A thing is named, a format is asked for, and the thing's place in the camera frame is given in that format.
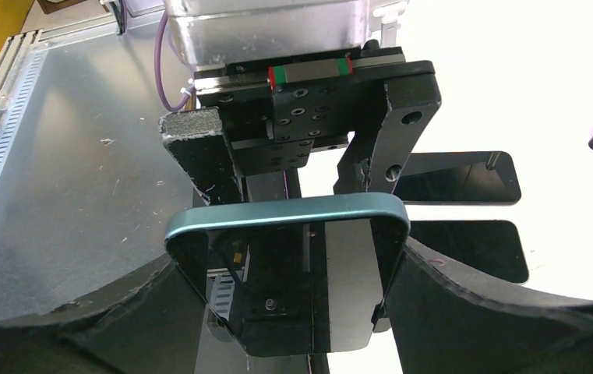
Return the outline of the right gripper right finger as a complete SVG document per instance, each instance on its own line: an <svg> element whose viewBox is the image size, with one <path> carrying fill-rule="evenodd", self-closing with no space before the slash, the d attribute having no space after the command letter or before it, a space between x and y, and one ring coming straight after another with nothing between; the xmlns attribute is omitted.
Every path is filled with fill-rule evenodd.
<svg viewBox="0 0 593 374"><path fill-rule="evenodd" d="M593 301L512 284L413 238L386 307L405 373L593 373Z"/></svg>

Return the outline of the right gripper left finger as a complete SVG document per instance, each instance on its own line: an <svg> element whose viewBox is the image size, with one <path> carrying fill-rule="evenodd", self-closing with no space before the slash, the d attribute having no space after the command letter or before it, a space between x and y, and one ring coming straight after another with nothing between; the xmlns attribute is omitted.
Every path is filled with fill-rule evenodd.
<svg viewBox="0 0 593 374"><path fill-rule="evenodd" d="M161 256L49 313L0 321L0 373L192 373L205 308Z"/></svg>

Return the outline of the teal smartphone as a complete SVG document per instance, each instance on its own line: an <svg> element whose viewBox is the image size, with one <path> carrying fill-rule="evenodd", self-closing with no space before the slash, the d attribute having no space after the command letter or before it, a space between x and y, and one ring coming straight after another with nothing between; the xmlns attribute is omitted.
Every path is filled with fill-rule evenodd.
<svg viewBox="0 0 593 374"><path fill-rule="evenodd" d="M164 244L243 350L261 358L366 347L411 225L361 192L189 208Z"/></svg>

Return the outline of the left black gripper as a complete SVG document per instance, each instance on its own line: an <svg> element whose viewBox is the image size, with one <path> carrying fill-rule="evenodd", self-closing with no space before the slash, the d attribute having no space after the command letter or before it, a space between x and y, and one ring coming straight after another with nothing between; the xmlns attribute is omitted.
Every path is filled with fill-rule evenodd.
<svg viewBox="0 0 593 374"><path fill-rule="evenodd" d="M398 47L346 48L202 69L204 107L158 122L166 151L207 206L243 201L240 175L301 168L316 148L354 136L334 194L393 193L442 104L430 61Z"/></svg>

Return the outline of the purple smartphone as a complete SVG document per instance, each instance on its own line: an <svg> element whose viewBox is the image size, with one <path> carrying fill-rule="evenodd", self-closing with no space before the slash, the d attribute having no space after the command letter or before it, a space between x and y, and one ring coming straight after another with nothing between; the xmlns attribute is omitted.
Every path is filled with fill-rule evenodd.
<svg viewBox="0 0 593 374"><path fill-rule="evenodd" d="M504 281L529 280L520 235L509 221L412 221L411 237Z"/></svg>

